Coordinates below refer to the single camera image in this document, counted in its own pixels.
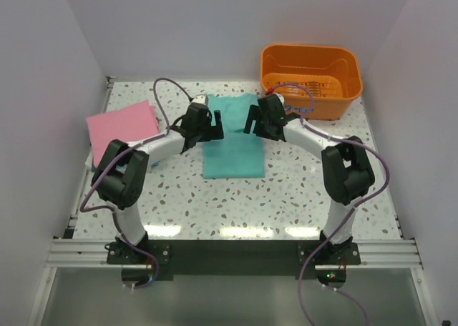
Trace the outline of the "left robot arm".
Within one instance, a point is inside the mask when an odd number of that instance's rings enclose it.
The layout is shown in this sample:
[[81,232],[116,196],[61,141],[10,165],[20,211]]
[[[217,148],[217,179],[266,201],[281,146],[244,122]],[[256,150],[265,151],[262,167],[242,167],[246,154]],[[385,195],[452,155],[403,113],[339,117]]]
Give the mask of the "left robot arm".
[[199,142],[223,138],[221,111],[210,111],[204,102],[191,102],[186,112],[164,132],[132,144],[118,139],[109,143],[90,189],[104,204],[90,210],[108,209],[111,212],[117,238],[125,244],[122,253],[130,262],[141,263],[148,255],[147,231],[137,206],[147,170]]

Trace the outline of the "mint green t-shirt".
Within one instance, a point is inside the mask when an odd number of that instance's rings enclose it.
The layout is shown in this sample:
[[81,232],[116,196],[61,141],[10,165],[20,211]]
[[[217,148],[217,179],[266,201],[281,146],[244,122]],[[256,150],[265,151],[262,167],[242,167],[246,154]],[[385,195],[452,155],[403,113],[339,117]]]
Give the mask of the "mint green t-shirt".
[[263,178],[263,140],[243,132],[254,94],[239,97],[208,96],[211,111],[221,113],[224,138],[203,144],[203,176],[206,179]]

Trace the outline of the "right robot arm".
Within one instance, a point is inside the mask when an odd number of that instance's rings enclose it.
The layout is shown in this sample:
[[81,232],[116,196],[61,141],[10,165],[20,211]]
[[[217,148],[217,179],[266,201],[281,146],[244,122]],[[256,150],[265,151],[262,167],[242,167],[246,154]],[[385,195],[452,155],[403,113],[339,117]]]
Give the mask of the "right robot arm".
[[311,125],[299,114],[286,113],[283,97],[276,93],[250,105],[243,131],[296,145],[320,159],[323,184],[331,204],[321,231],[323,242],[318,253],[324,262],[336,263],[344,255],[342,244],[352,238],[354,216],[348,216],[348,213],[375,182],[366,153],[368,147],[357,136],[333,136]]

